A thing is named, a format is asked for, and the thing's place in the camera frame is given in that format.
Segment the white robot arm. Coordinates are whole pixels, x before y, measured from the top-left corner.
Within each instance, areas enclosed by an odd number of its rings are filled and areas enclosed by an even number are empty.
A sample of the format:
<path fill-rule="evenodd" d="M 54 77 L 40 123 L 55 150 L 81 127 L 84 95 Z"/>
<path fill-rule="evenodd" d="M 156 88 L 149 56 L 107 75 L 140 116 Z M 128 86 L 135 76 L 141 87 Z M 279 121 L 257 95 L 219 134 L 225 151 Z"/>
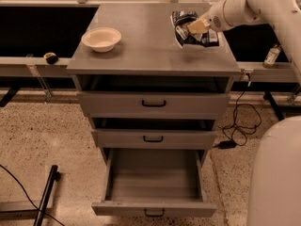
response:
<path fill-rule="evenodd" d="M 296 74 L 301 73 L 301 9 L 295 0 L 222 0 L 189 32 L 271 25 Z M 301 117 L 279 121 L 262 137 L 249 189 L 247 226 L 301 226 Z"/>

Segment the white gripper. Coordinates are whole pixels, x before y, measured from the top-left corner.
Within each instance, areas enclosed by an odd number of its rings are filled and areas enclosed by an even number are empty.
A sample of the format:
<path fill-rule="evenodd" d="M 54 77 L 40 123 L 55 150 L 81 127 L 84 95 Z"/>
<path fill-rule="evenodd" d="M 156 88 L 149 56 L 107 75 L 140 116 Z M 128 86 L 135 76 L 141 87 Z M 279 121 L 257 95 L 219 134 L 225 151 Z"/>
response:
<path fill-rule="evenodd" d="M 233 5 L 229 1 L 219 1 L 214 3 L 210 9 L 204 14 L 204 17 L 196 19 L 190 23 L 187 28 L 191 34 L 207 33 L 211 27 L 216 32 L 231 30 L 233 24 L 231 15 Z"/>

